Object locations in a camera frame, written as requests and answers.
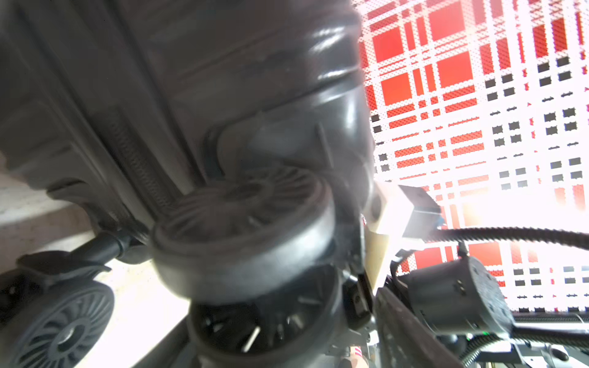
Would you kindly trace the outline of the black ribbed hard-shell suitcase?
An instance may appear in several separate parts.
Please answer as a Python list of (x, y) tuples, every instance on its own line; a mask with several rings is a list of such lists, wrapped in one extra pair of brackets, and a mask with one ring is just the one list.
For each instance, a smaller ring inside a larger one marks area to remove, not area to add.
[(75, 367), (108, 263), (188, 313), (141, 367), (311, 367), (360, 324), (374, 139), (350, 1), (4, 1), (1, 153), (94, 237), (1, 275), (1, 365)]

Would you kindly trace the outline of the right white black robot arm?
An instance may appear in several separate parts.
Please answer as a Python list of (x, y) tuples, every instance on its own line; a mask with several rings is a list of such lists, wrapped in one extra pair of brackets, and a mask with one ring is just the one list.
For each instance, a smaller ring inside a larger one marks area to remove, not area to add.
[(468, 367), (503, 340), (588, 350), (588, 335), (516, 325), (499, 284), (469, 255), (396, 276), (377, 292), (375, 312), (387, 367)]

